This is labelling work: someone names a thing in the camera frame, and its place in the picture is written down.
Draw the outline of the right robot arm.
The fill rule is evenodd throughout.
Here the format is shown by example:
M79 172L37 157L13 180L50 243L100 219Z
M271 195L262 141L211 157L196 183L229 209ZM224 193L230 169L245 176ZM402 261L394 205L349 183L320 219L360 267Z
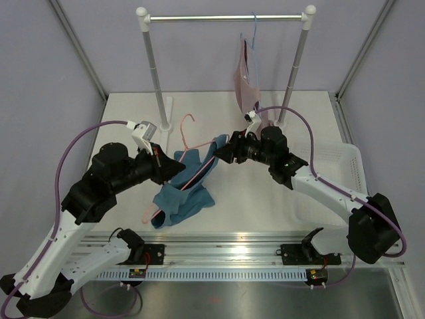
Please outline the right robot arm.
M345 220L344 227L318 227L304 237L301 255L308 263L329 254L353 253L374 264L381 257L396 258L406 252L406 238L387 197L358 193L319 176L312 165L290 152L279 128L264 128L259 138L252 132L235 131L214 155L226 163L262 163L275 182L314 199Z

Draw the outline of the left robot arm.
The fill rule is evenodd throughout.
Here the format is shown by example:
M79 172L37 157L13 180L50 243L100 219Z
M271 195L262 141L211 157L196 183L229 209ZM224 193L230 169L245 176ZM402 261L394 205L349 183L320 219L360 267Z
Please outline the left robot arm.
M165 155L161 147L141 150L135 158L121 143L101 147L92 165L61 203L50 235L30 261L15 274L1 278L8 298L16 297L23 318L50 318L58 314L75 292L107 268L134 265L143 260L144 240L131 229L79 261L68 259L78 243L117 204L117 194L144 181L158 185L185 169L183 163Z

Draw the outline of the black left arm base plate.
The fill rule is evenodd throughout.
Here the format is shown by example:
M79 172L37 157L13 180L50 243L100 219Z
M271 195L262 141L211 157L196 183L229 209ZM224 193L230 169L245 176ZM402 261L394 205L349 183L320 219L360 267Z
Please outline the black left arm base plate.
M130 256L119 265L163 265L165 245L144 244L142 247L133 249Z

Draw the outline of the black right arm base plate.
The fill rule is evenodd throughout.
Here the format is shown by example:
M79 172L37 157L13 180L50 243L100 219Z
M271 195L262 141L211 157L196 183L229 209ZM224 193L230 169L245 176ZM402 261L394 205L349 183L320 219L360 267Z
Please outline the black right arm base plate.
M276 250L276 254L282 258L282 262L286 266L333 266L341 264L339 254L321 255L313 247L301 243L282 244Z

